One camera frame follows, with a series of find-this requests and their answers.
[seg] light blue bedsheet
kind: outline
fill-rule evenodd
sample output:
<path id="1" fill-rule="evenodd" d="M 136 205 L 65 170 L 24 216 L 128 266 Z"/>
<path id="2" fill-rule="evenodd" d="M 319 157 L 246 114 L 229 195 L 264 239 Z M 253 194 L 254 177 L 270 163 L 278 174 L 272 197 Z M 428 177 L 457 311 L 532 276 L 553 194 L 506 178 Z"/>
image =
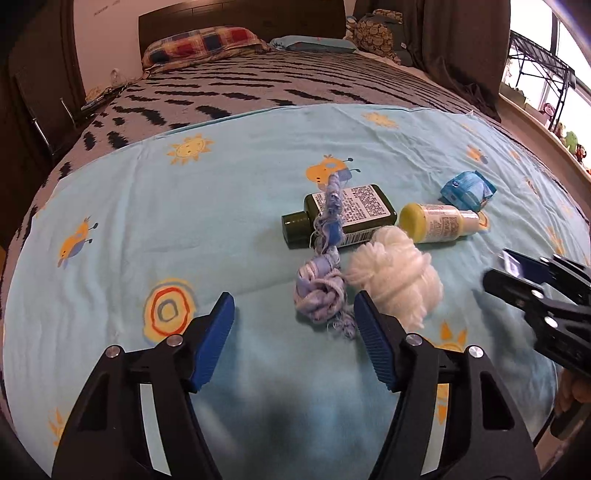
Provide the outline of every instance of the light blue bedsheet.
<path id="1" fill-rule="evenodd" d="M 397 211 L 436 202 L 442 185 L 465 170 L 478 169 L 497 187 L 484 210 L 490 233 L 421 246 L 433 256 L 444 299 L 420 333 L 452 349 L 481 345 L 530 433 L 538 432 L 556 389 L 554 365 L 532 350 L 520 312 L 485 294 L 480 279 L 502 248 L 557 251 L 588 264 L 587 225 L 570 197 L 525 149 L 473 115 L 287 107 L 106 155 L 61 180 L 34 218 L 9 291 L 4 365 L 17 433 L 46 472 L 108 345 L 150 347 L 229 291 L 234 326 L 212 381 L 193 397 L 223 477 L 368 477 L 397 396 L 378 382 L 360 338 L 296 316 L 294 277 L 311 251 L 290 251 L 281 233 L 281 215 L 317 191 L 307 170 L 327 155 L 352 158 L 348 186 L 378 184 Z M 444 388 L 439 396 L 435 437 Z M 155 428 L 148 419 L 154 464 L 166 471 Z M 438 445 L 426 468 L 437 465 Z"/>

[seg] window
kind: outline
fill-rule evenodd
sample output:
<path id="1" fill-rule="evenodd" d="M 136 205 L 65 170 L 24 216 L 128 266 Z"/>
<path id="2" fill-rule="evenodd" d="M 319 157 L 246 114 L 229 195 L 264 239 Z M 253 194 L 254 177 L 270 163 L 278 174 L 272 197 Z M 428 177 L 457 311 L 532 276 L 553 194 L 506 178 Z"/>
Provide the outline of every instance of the window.
<path id="1" fill-rule="evenodd" d="M 591 66 L 566 27 L 560 24 L 559 28 L 558 57 L 574 69 L 578 79 L 586 85 L 591 85 Z M 555 98 L 555 96 L 549 96 L 548 100 L 552 101 Z M 564 133 L 573 131 L 577 135 L 578 142 L 591 151 L 591 105 L 576 90 L 569 89 L 560 122 L 564 125 Z M 587 155 L 583 164 L 591 168 L 591 155 Z"/>
<path id="2" fill-rule="evenodd" d="M 533 40 L 550 51 L 552 39 L 552 10 L 543 0 L 511 0 L 511 30 Z M 574 69 L 577 78 L 591 87 L 591 66 L 566 27 L 559 23 L 556 55 Z M 524 65 L 524 73 L 540 74 L 533 64 Z M 512 61 L 504 75 L 504 82 L 512 87 L 517 82 L 519 65 Z M 558 98 L 552 89 L 544 88 L 545 81 L 540 78 L 521 76 L 517 85 L 523 91 L 527 102 L 535 109 L 548 102 L 557 105 Z M 564 133 L 573 131 L 581 145 L 591 153 L 591 105 L 576 90 L 569 89 L 560 122 Z M 591 154 L 583 160 L 591 168 Z"/>
<path id="3" fill-rule="evenodd" d="M 574 69 L 577 78 L 581 79 L 587 86 L 591 86 L 591 67 L 574 38 L 562 23 L 558 34 L 557 55 L 560 60 Z"/>
<path id="4" fill-rule="evenodd" d="M 511 30 L 550 50 L 552 9 L 544 0 L 511 0 Z"/>
<path id="5" fill-rule="evenodd" d="M 552 10 L 543 0 L 511 0 L 511 30 L 533 40 L 546 50 L 550 49 L 552 38 Z M 530 62 L 526 62 L 523 72 L 540 75 L 544 70 L 538 66 L 535 68 Z M 505 71 L 504 82 L 515 87 L 519 65 L 513 60 Z M 527 103 L 535 109 L 540 107 L 544 93 L 545 81 L 541 78 L 522 75 L 517 87 L 523 91 Z"/>

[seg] blue pillow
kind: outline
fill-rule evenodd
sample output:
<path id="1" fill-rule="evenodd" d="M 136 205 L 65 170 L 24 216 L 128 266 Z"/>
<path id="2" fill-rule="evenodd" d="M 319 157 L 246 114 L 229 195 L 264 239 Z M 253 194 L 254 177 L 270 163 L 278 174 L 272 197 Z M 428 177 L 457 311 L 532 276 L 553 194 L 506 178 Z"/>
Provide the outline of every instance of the blue pillow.
<path id="1" fill-rule="evenodd" d="M 322 51 L 331 53 L 353 53 L 357 50 L 354 43 L 339 38 L 304 37 L 302 35 L 288 35 L 273 38 L 269 43 L 277 50 L 287 51 Z"/>

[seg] brown curtain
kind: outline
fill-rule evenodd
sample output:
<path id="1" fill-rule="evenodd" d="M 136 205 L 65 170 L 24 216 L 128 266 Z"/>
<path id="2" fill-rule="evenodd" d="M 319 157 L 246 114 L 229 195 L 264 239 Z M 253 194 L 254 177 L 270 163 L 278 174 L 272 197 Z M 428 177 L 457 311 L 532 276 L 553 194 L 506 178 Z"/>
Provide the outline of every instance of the brown curtain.
<path id="1" fill-rule="evenodd" d="M 510 0 L 404 0 L 402 13 L 415 66 L 500 121 Z"/>

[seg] human hand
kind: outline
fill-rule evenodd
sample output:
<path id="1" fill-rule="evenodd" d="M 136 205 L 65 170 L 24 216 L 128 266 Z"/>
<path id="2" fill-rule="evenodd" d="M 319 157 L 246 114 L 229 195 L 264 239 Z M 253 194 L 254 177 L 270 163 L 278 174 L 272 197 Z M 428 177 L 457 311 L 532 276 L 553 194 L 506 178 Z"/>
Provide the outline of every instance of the human hand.
<path id="1" fill-rule="evenodd" d="M 554 412 L 560 415 L 568 411 L 574 400 L 580 403 L 591 403 L 591 381 L 564 369 L 560 375 Z"/>

